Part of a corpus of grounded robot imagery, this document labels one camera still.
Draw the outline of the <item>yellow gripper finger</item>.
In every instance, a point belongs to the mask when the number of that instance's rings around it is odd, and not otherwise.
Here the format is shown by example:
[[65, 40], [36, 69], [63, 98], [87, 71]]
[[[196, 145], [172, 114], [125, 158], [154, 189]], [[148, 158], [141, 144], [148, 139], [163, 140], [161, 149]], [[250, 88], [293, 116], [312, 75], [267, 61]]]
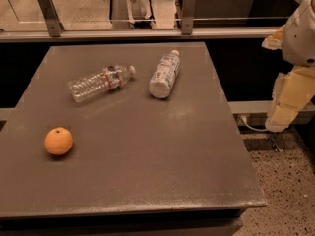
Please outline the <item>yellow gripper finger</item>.
[[294, 66], [288, 73], [279, 73], [273, 88], [272, 103], [265, 127], [282, 132], [315, 96], [315, 68]]
[[270, 50], [279, 50], [283, 47], [284, 26], [278, 28], [262, 42], [262, 47]]

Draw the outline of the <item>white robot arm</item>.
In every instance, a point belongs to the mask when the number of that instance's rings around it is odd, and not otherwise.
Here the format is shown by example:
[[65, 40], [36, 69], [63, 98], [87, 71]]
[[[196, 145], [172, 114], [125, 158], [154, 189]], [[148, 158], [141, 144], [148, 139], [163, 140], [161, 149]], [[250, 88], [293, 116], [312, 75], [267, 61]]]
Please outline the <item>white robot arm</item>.
[[282, 51], [293, 65], [288, 74], [279, 73], [265, 127], [282, 132], [315, 96], [315, 0], [303, 0], [286, 24], [264, 39], [266, 49]]

